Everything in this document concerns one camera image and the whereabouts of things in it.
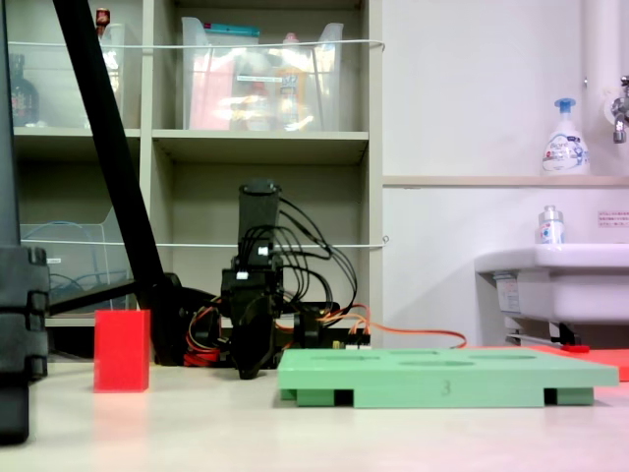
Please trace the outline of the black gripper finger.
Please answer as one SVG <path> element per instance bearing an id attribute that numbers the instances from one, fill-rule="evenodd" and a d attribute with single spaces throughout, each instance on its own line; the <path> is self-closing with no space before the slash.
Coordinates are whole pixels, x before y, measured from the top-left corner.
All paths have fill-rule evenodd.
<path id="1" fill-rule="evenodd" d="M 237 297 L 232 306 L 232 359 L 241 380 L 254 379 L 272 357 L 274 308 L 267 295 Z"/>

